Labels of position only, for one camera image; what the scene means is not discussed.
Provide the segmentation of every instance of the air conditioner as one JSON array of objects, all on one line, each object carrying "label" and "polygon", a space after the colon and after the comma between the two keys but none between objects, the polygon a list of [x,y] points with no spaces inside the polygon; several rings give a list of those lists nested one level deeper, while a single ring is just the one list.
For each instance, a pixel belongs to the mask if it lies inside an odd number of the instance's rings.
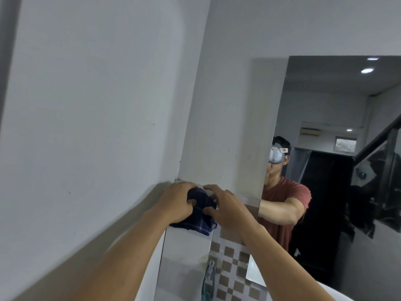
[{"label": "air conditioner", "polygon": [[320,129],[313,129],[313,128],[301,128],[301,135],[309,135],[309,136],[320,136],[322,131]]}]

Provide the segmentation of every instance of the hand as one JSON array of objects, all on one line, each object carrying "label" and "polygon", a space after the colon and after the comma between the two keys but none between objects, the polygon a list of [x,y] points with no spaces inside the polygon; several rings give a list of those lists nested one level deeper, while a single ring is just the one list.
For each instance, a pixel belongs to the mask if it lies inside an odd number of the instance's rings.
[{"label": "hand", "polygon": [[221,226],[230,231],[239,231],[249,222],[256,221],[245,205],[229,190],[223,191],[217,185],[205,185],[204,189],[213,191],[217,198],[218,210],[206,207],[203,213],[211,216]]},{"label": "hand", "polygon": [[196,201],[187,201],[187,193],[190,189],[196,188],[191,182],[177,182],[169,185],[157,200],[152,210],[160,213],[167,222],[178,223],[189,217]]}]

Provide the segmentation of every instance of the checkered tile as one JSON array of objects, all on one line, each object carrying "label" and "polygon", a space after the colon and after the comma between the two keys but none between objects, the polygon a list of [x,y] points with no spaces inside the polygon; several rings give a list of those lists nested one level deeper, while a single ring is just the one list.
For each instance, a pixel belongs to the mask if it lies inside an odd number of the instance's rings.
[{"label": "checkered tile", "polygon": [[216,263],[215,300],[266,300],[267,289],[245,279],[249,261],[247,247],[221,238],[220,226],[214,230],[209,259]]}]

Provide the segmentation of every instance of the red t-shirt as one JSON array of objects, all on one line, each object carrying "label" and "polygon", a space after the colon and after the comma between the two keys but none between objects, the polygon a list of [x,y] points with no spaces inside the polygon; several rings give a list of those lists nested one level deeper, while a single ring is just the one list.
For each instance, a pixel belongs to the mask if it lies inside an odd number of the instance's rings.
[{"label": "red t-shirt", "polygon": [[[273,188],[269,190],[265,187],[263,188],[262,199],[266,201],[284,202],[289,197],[294,197],[299,200],[305,207],[305,211],[312,198],[310,191],[306,186],[298,184],[297,182],[291,181],[285,177],[281,177],[278,184]],[[261,217],[258,218],[258,222],[262,224],[278,244],[288,252],[288,244],[294,226],[276,225]]]}]

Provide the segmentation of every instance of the recessed light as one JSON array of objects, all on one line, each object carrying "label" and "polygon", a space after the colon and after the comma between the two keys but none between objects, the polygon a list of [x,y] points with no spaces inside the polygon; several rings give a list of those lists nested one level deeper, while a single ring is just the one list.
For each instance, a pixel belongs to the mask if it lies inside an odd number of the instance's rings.
[{"label": "recessed light", "polygon": [[362,74],[367,74],[367,73],[371,73],[371,72],[373,72],[373,71],[374,71],[374,68],[368,67],[367,69],[363,69],[363,70],[361,70],[360,72],[361,72]]}]

